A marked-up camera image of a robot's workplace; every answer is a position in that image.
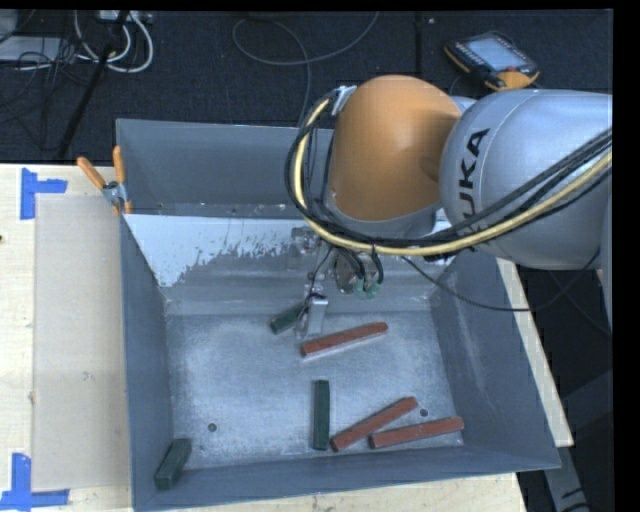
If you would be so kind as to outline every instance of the green wooden block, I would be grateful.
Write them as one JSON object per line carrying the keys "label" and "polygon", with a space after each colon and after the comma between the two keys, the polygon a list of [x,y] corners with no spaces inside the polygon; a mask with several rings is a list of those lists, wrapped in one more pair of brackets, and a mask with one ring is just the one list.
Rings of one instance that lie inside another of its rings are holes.
{"label": "green wooden block", "polygon": [[331,413],[331,397],[329,381],[317,380],[314,384],[313,411],[313,449],[327,450],[329,448],[329,424]]}
{"label": "green wooden block", "polygon": [[176,485],[190,454],[191,439],[173,440],[154,477],[157,489],[166,491]]}

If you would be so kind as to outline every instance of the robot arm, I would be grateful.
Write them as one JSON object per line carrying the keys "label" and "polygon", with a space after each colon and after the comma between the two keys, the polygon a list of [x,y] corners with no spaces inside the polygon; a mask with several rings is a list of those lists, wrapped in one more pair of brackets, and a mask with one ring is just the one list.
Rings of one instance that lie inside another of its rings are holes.
{"label": "robot arm", "polygon": [[[602,266],[610,95],[522,89],[474,103],[415,78],[378,77],[337,112],[319,211],[303,167],[334,96],[308,115],[286,169],[294,203],[329,244],[426,258],[473,247],[531,268]],[[441,208],[451,227],[434,232]]]}

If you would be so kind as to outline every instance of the black cable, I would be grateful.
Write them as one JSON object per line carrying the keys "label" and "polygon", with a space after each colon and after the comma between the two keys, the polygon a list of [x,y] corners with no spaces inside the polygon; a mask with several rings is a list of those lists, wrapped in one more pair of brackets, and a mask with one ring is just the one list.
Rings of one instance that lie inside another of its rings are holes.
{"label": "black cable", "polygon": [[416,76],[423,78],[422,70],[422,31],[424,29],[424,13],[416,11],[415,13],[415,29],[416,29]]}
{"label": "black cable", "polygon": [[17,27],[15,27],[11,32],[1,35],[0,36],[0,44],[4,43],[5,41],[8,41],[9,39],[11,39],[16,32],[22,30],[26,24],[29,22],[29,20],[33,17],[33,15],[35,14],[36,9],[31,9],[31,12],[29,13],[29,16],[27,16],[27,19],[24,20],[20,25],[18,25]]}
{"label": "black cable", "polygon": [[580,272],[583,272],[583,271],[587,270],[593,264],[593,262],[596,260],[596,258],[598,257],[599,254],[600,254],[600,249],[598,249],[595,252],[595,254],[589,259],[589,261],[587,261],[587,263],[578,271],[579,273],[576,275],[576,277],[574,277],[571,281],[569,281],[569,283],[567,283],[565,286],[563,286],[560,289],[560,291],[551,300],[549,300],[548,302],[545,302],[541,306],[537,306],[535,308],[505,308],[505,307],[499,307],[499,306],[491,306],[491,305],[488,305],[488,304],[482,304],[482,303],[477,302],[477,301],[475,301],[473,299],[469,299],[468,297],[465,297],[464,295],[461,295],[461,294],[457,293],[456,291],[452,290],[451,288],[449,288],[448,286],[444,285],[441,282],[441,279],[444,278],[445,274],[442,274],[440,276],[440,279],[434,279],[429,274],[424,272],[418,265],[416,265],[413,261],[411,261],[406,256],[402,256],[401,258],[402,258],[403,261],[407,262],[414,269],[416,269],[428,281],[432,282],[436,286],[439,286],[444,291],[446,291],[447,293],[450,293],[451,295],[453,295],[454,297],[460,299],[461,301],[466,302],[468,304],[471,304],[472,306],[476,306],[476,307],[479,307],[479,308],[482,308],[482,309],[488,309],[488,310],[491,310],[491,311],[503,311],[503,312],[514,312],[514,313],[526,313],[526,312],[537,313],[539,311],[543,311],[544,309],[547,309],[548,307],[552,306],[553,304],[555,304],[558,301],[558,299],[560,297],[562,297],[564,294],[566,294],[567,291],[569,289],[571,289],[571,287],[577,282],[578,278],[580,277]]}
{"label": "black cable", "polygon": [[236,23],[234,25],[233,30],[232,30],[232,37],[233,37],[233,42],[235,43],[235,45],[238,48],[238,50],[240,50],[242,53],[244,53],[250,59],[257,60],[258,62],[262,62],[263,64],[271,64],[273,66],[301,66],[303,64],[312,64],[314,62],[320,62],[322,60],[331,59],[333,57],[336,57],[337,55],[340,55],[341,53],[346,52],[347,50],[350,50],[356,44],[358,44],[369,33],[369,31],[371,30],[371,28],[373,27],[373,25],[375,24],[375,22],[377,21],[379,16],[380,16],[380,11],[377,11],[373,15],[373,18],[369,22],[369,25],[367,25],[367,28],[365,28],[364,31],[356,39],[354,39],[351,43],[349,43],[347,46],[344,46],[344,47],[340,48],[339,50],[336,50],[336,51],[331,52],[331,53],[327,53],[325,55],[320,55],[318,57],[312,57],[310,59],[305,58],[304,60],[291,60],[291,61],[268,60],[268,59],[262,59],[262,58],[260,58],[260,57],[258,57],[256,55],[253,55],[252,53],[249,53],[238,42],[238,37],[237,37],[237,34],[236,34],[237,31],[238,31],[238,27],[240,25],[242,25],[242,23],[246,22],[247,20],[240,20],[240,21],[238,21],[238,23]]}
{"label": "black cable", "polygon": [[347,263],[351,265],[351,268],[356,273],[358,279],[364,279],[366,269],[364,268],[364,263],[360,261],[360,258],[358,258],[353,251],[346,249],[345,247],[336,245],[335,248],[336,251],[338,251],[338,253],[340,253],[340,255],[347,261]]}
{"label": "black cable", "polygon": [[[257,57],[253,54],[250,54],[248,52],[246,52],[242,46],[240,46],[240,44],[238,43],[238,39],[237,39],[237,35],[236,32],[238,30],[238,27],[242,24],[245,23],[247,20],[239,20],[233,27],[232,30],[232,36],[233,36],[233,42],[235,43],[236,47],[242,52],[244,53],[247,57],[260,62],[262,64],[269,64],[271,66],[286,66],[288,64],[284,64],[284,63],[280,63],[280,62],[273,62],[273,61],[269,61],[266,59],[262,59],[260,57]],[[306,74],[307,74],[307,85],[306,85],[306,89],[305,89],[305,94],[304,94],[304,99],[302,101],[302,108],[300,110],[300,114],[298,115],[298,121],[296,123],[296,125],[298,127],[302,126],[302,120],[304,119],[304,115],[307,111],[307,104],[309,103],[309,97],[311,96],[311,63],[309,62],[309,55],[307,54],[307,50],[304,47],[304,45],[302,44],[302,41],[300,40],[300,38],[296,35],[296,33],[291,30],[289,27],[287,27],[286,25],[284,25],[283,23],[280,23],[279,21],[274,21],[274,20],[251,20],[251,21],[257,21],[257,22],[262,22],[264,23],[265,21],[270,23],[271,25],[274,25],[282,30],[284,30],[287,34],[289,34],[291,36],[291,38],[296,42],[296,44],[298,45],[298,48],[300,48],[300,52],[302,53],[302,56],[304,57],[303,61],[300,61],[301,65],[304,64],[306,67]]]}
{"label": "black cable", "polygon": [[324,257],[322,258],[322,260],[320,260],[320,263],[318,263],[318,266],[316,267],[316,269],[313,271],[313,275],[311,277],[311,284],[309,286],[309,293],[307,294],[307,298],[305,300],[309,300],[309,298],[314,295],[313,292],[313,287],[316,284],[316,277],[318,276],[318,272],[320,272],[320,269],[322,268],[322,266],[325,264],[325,262],[327,261],[327,259],[329,258],[329,255],[333,252],[333,250],[336,247],[334,245],[329,245],[329,249],[327,249],[327,253],[324,255]]}
{"label": "black cable", "polygon": [[382,282],[384,281],[384,268],[382,267],[382,261],[380,261],[380,256],[376,252],[375,246],[373,248],[373,251],[371,251],[371,259],[373,260],[373,263],[375,264],[378,271],[378,284],[382,284]]}
{"label": "black cable", "polygon": [[529,222],[527,224],[523,224],[522,226],[518,226],[518,227],[512,229],[511,231],[509,231],[509,233],[513,233],[515,231],[518,231],[519,229],[522,229],[522,228],[528,226],[529,224],[533,224],[534,222],[538,222],[538,221],[540,221],[540,220],[542,220],[542,219],[544,219],[544,218],[546,218],[546,217],[548,217],[550,215],[555,215],[559,211],[562,211],[565,208],[571,206],[573,203],[575,203],[579,199],[582,199],[584,196],[586,196],[589,192],[591,192],[597,186],[601,185],[609,176],[611,176],[611,174],[612,174],[612,166],[609,165],[602,172],[602,174],[600,176],[598,176],[587,188],[585,188],[583,191],[581,191],[580,194],[578,194],[577,196],[571,198],[568,201],[565,201],[564,203],[562,203],[562,204],[560,204],[558,206],[555,206],[554,208],[551,208],[550,210],[547,210],[546,212],[542,213],[541,215],[538,215],[531,222]]}
{"label": "black cable", "polygon": [[[549,277],[551,278],[551,280],[554,282],[554,284],[560,289],[562,290],[562,283],[558,280],[558,278],[556,277],[556,275],[551,272],[550,270],[547,270],[547,273],[549,274]],[[600,325],[598,322],[596,322],[593,318],[591,318],[591,316],[589,315],[589,313],[587,313],[584,308],[582,306],[580,306],[580,304],[578,304],[578,302],[575,300],[575,298],[568,293],[567,291],[564,292],[564,296],[565,298],[571,303],[571,305],[576,309],[576,311],[578,313],[580,313],[580,315],[587,321],[589,322],[596,330],[600,331],[600,333],[604,334],[605,337],[609,338],[611,337],[611,332],[602,327],[602,325]]]}
{"label": "black cable", "polygon": [[402,256],[402,260],[407,262],[414,269],[416,269],[428,281],[430,281],[433,284],[435,284],[436,286],[442,288],[444,291],[446,291],[447,293],[450,293],[451,295],[453,295],[457,299],[460,299],[461,301],[466,302],[467,304],[471,304],[472,306],[476,306],[476,307],[479,307],[479,308],[482,308],[482,309],[488,309],[488,310],[491,310],[491,311],[503,311],[503,312],[506,311],[506,312],[511,312],[511,313],[519,313],[519,312],[520,313],[525,313],[525,312],[529,312],[530,311],[528,308],[505,308],[505,307],[500,307],[500,306],[490,306],[488,304],[482,304],[480,302],[476,302],[475,300],[469,299],[469,298],[465,297],[464,295],[461,295],[458,292],[452,290],[448,286],[442,284],[439,279],[434,279],[433,277],[431,277],[429,274],[427,274],[425,271],[423,271],[418,265],[416,265],[413,261],[411,261],[406,256]]}
{"label": "black cable", "polygon": [[[611,147],[611,145],[612,145],[612,140],[609,137],[607,137],[606,141],[601,146],[599,146],[596,151],[598,153],[604,152],[607,149],[609,149]],[[534,194],[532,194],[531,197],[529,197],[529,199],[524,201],[518,207],[518,209],[516,209],[514,212],[512,212],[508,218],[515,217],[518,213],[521,213],[521,212],[531,208],[538,201],[541,201],[542,198],[545,195],[547,195],[549,192],[551,192],[557,185],[559,185],[565,178],[570,176],[573,172],[574,172],[573,167],[566,167],[565,169],[562,169],[561,171],[559,171],[555,176],[552,176],[549,179],[549,181],[544,183],[538,190],[536,190],[536,192]]]}

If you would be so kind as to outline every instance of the handheld device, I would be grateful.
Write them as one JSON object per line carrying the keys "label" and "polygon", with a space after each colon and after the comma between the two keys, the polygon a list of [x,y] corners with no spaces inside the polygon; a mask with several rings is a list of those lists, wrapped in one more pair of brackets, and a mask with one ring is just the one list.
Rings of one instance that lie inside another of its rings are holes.
{"label": "handheld device", "polygon": [[494,91],[522,89],[540,74],[537,64],[498,32],[448,41],[444,52],[470,78]]}

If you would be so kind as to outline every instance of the wooden table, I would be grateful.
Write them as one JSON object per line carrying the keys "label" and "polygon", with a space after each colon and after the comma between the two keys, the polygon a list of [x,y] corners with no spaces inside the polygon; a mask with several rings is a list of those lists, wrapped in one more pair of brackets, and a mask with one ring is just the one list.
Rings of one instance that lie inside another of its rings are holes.
{"label": "wooden table", "polygon": [[[79,168],[75,166],[43,165],[0,165],[0,311],[3,329],[0,333],[0,490],[8,488],[11,472],[11,454],[20,452],[33,457],[34,467],[38,456],[33,446],[34,404],[34,308],[36,265],[36,226],[38,209],[33,220],[20,220],[21,169],[27,167],[38,173],[38,179],[64,179],[68,187],[58,200],[85,198],[82,204],[95,204],[103,208],[104,215],[112,215],[100,192],[93,187]],[[110,181],[115,178],[113,168],[99,168]],[[69,211],[69,215],[82,212]],[[79,250],[67,247],[69,253]],[[507,285],[514,307],[526,306],[526,299],[515,266],[499,261],[503,279]],[[118,283],[119,275],[109,276]],[[99,314],[104,296],[93,297],[93,314]],[[529,313],[516,313],[515,320],[522,333],[525,349],[531,362],[534,377],[541,391],[541,397],[551,430],[558,446],[573,443],[571,432],[549,370],[535,324]],[[122,343],[121,333],[110,333],[113,343]],[[90,465],[99,466],[100,460],[88,460]],[[123,472],[128,474],[128,461]],[[87,485],[71,487],[69,505],[54,507],[60,510],[127,510],[130,509],[130,489],[126,483],[118,485]],[[37,482],[34,479],[34,490]],[[393,510],[394,512],[429,510],[436,511],[524,511],[522,495],[515,474],[474,477],[442,482],[428,482],[400,485],[370,490],[358,490],[333,494],[312,495],[296,498],[269,500],[209,507],[214,512],[241,511],[360,511],[370,512]]]}

